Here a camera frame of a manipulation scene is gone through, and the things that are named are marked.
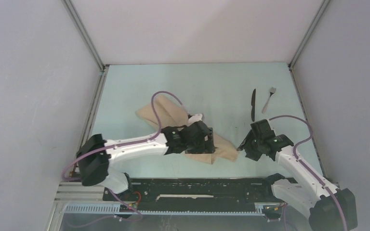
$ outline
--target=wire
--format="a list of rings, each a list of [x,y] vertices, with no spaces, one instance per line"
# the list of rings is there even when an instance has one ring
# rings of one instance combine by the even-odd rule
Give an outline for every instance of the wire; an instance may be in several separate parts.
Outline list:
[[[284,231],[287,231],[287,221],[286,221],[286,208],[287,208],[287,203],[283,205],[283,223],[284,223]]]
[[[139,204],[139,203],[140,203],[140,201],[141,201],[141,193],[140,193],[140,192],[138,192],[138,191],[135,191],[135,192],[133,192],[133,194],[138,194],[138,196],[139,196],[138,201],[137,201],[137,202],[135,202],[135,203],[137,204],[137,206],[138,206],[138,204]]]
[[[65,177],[65,174],[67,172],[67,170],[72,167],[75,163],[77,163],[78,161],[90,156],[90,155],[93,155],[93,154],[96,154],[96,153],[99,153],[99,152],[102,152],[104,150],[107,150],[109,148],[114,148],[116,145],[113,144],[113,145],[109,145],[109,146],[106,146],[106,147],[102,147],[102,148],[97,148],[97,149],[94,149],[93,151],[90,151],[86,154],[83,154],[81,156],[79,156],[77,159],[75,159],[73,162],[71,162],[67,167],[65,167],[62,171],[62,179],[63,181],[72,181],[72,180],[79,180],[80,177]]]
[[[303,120],[303,119],[301,119],[299,117],[293,116],[293,115],[279,115],[279,116],[273,117],[273,118],[271,118],[269,120],[274,120],[274,119],[283,118],[283,117],[294,118],[294,119],[300,120],[301,122],[303,122],[303,123],[305,123],[307,125],[308,131],[310,132],[310,136],[307,139],[302,140],[302,141],[298,142],[297,144],[295,144],[293,146],[293,155],[300,162],[300,164],[303,165],[303,167],[305,169],[307,169],[311,173],[311,175],[313,175],[318,180],[318,182],[321,184],[321,186],[323,186],[325,188],[325,190],[327,190],[327,192],[330,194],[330,196],[333,199],[335,205],[337,206],[338,212],[340,213],[341,221],[343,222],[344,231],[348,231],[347,222],[345,220],[343,208],[341,208],[341,205],[338,202],[337,198],[335,197],[334,193],[329,189],[328,186],[326,186],[326,183],[306,163],[304,163],[304,161],[302,161],[301,159],[299,159],[299,156],[297,154],[297,147],[300,144],[302,144],[304,142],[307,142],[310,139],[312,139],[312,137],[313,137],[313,129],[311,128],[310,124],[307,121],[305,121],[305,120]]]
[[[293,227],[293,229],[294,230],[296,230],[296,231],[298,231],[298,229],[297,229],[297,227],[293,224],[293,223],[291,223],[290,221],[288,221],[288,220],[284,220],[287,224],[289,224],[291,227]]]
[[[89,223],[86,223],[86,224],[83,224],[83,225],[73,225],[73,224],[70,224],[67,220],[66,220],[66,224],[72,228],[83,228],[83,227],[86,227],[86,226],[89,226],[89,225],[92,225],[98,221],[101,221],[103,219],[108,219],[108,218],[114,218],[114,215],[108,215],[108,216],[103,216],[103,217],[100,217],[96,220],[93,220],[93,221],[90,221]]]
[[[115,199],[117,199],[120,203],[122,203],[123,205],[125,205],[127,208],[131,209],[132,211],[134,211],[136,214],[140,215],[140,218],[137,218],[137,219],[126,219],[126,218],[120,218],[120,220],[126,220],[126,221],[139,221],[143,218],[143,215],[135,208],[131,207],[130,205],[128,205],[127,203],[125,203],[124,201],[122,201],[113,191],[109,190],[111,195],[114,196]]]

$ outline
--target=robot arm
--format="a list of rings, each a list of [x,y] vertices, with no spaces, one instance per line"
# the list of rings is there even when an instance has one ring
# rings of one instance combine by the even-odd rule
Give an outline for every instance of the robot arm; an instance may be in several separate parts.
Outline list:
[[[246,157],[259,160],[262,154],[283,166],[298,182],[290,183],[280,174],[266,179],[271,191],[309,219],[313,231],[342,231],[343,223],[339,208],[329,192],[334,194],[345,216],[348,230],[357,227],[355,197],[348,189],[340,190],[303,159],[294,153],[293,142],[285,135],[276,136],[268,120],[251,124],[251,130],[239,147]]]
[[[202,114],[190,116],[187,126],[165,127],[160,133],[126,140],[103,140],[93,135],[78,151],[77,158],[92,150],[105,148],[78,161],[81,184],[101,184],[114,193],[131,187],[130,177],[113,167],[115,163],[149,155],[214,153],[213,131],[202,122]]]

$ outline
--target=white wall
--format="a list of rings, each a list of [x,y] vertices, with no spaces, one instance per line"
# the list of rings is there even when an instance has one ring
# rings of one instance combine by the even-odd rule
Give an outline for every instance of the white wall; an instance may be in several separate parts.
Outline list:
[[[0,231],[44,229],[98,75],[60,0],[0,1]]]
[[[289,62],[322,0],[74,0],[106,64]]]
[[[370,1],[332,1],[294,73],[327,173],[370,231]]]

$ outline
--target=gray wall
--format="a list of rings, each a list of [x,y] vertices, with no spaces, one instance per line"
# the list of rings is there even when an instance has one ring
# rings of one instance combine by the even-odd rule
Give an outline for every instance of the gray wall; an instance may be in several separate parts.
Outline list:
[[[370,1],[332,1],[294,74],[327,174],[370,230]]]
[[[0,231],[44,229],[98,75],[60,0],[0,1]]]

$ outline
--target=metal frame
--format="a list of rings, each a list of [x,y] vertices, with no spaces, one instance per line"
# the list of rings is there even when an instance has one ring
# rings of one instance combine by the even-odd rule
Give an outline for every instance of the metal frame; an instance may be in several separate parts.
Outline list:
[[[305,117],[306,121],[308,121],[311,125],[312,123],[311,123],[311,121],[308,120],[308,116],[307,116],[307,113],[306,113],[306,110],[305,110],[305,105],[304,105],[304,103],[302,101],[302,98],[301,98],[301,90],[300,90],[300,87],[297,84],[296,78],[294,76],[294,70],[293,69],[290,70],[290,76],[291,76],[291,79],[293,80],[294,87],[296,88],[297,96],[299,97],[299,101],[300,101],[300,105],[301,105],[301,108],[302,108],[303,113],[304,113],[304,117]],[[313,143],[314,149],[316,150],[316,154],[317,154],[318,161],[320,162],[320,167],[321,167],[322,174],[325,178],[328,178],[329,175],[327,174],[327,172],[325,171],[325,168],[323,166],[323,160],[320,157],[320,153],[317,149],[317,142],[316,142],[314,136],[312,137],[311,142]]]
[[[293,58],[291,59],[291,62],[289,63],[290,70],[294,68],[294,66],[297,63],[297,60],[299,59],[301,53],[303,52],[303,49],[305,45],[307,44],[308,40],[310,39],[311,35],[313,34],[315,28],[317,27],[321,17],[324,15],[329,3],[331,0],[323,0],[320,8],[318,9],[316,16],[314,17],[313,21],[310,24],[310,27],[308,28],[307,32],[304,35],[303,40],[301,41],[299,47],[297,48],[296,53],[294,54]]]
[[[62,2],[65,5],[65,8],[67,9],[67,12],[69,13],[74,24],[76,25],[76,28],[79,31],[83,41],[86,43],[87,47],[89,48],[89,51],[92,54],[93,58],[95,59],[98,67],[100,68],[101,71],[103,71],[105,65],[103,61],[101,60],[100,55],[98,54],[93,44],[93,41],[91,40],[89,34],[87,33],[87,30],[84,27],[84,24],[81,21],[79,14],[77,13],[76,8],[74,7],[72,3],[72,0],[62,0]]]
[[[89,135],[91,134],[93,123],[95,120],[95,116],[97,113],[101,95],[103,92],[104,84],[106,81],[106,76],[108,73],[109,66],[104,65],[104,63],[102,62],[97,50],[95,49],[95,46],[93,45],[92,40],[90,39],[87,33],[87,30],[85,29],[76,11],[76,8],[74,7],[72,3],[72,0],[62,0],[62,2],[64,3],[67,11],[69,12],[79,33],[81,34],[82,39],[88,46],[88,49],[90,50],[98,67],[102,71],[99,81],[97,83],[97,87],[95,90],[95,94],[93,97],[93,101],[92,101],[89,113],[87,116],[85,129],[80,139],[80,146],[81,146],[87,141]],[[306,120],[308,120],[307,115],[305,113],[303,102],[301,100],[299,87],[297,86],[296,80],[294,78],[293,69],[301,53],[303,52],[304,47],[306,46],[308,40],[313,34],[316,26],[318,25],[321,17],[323,16],[330,2],[331,0],[324,0],[323,3],[321,4],[302,42],[297,48],[295,55],[293,56],[291,62],[288,65],[291,71],[291,78],[296,88],[297,95],[299,97],[300,104],[302,106],[302,110],[304,112],[304,116]],[[314,146],[316,148],[318,159],[321,162],[315,143],[314,143]],[[120,203],[103,201],[102,200],[103,192],[104,192],[103,186],[83,187],[80,182],[61,182],[59,184],[58,192],[53,202],[53,206],[51,208],[50,216],[48,218],[48,222],[47,222],[45,230],[46,231],[59,231],[61,228],[64,213],[85,213],[85,214],[90,213],[90,214],[105,214],[105,215],[116,214],[116,213],[127,214],[127,213],[119,212]],[[267,206],[267,205],[272,206],[272,205],[277,205],[277,203],[255,203],[255,206],[257,208],[256,212],[251,212],[251,213],[243,213],[243,212],[219,213],[218,212],[218,213],[206,213],[206,214],[198,213],[198,215],[263,216],[264,214],[262,214],[262,209],[264,206]],[[141,211],[141,213],[143,213],[144,215],[194,215],[195,214],[195,213],[188,213],[188,212],[168,212],[168,211],[167,212]]]

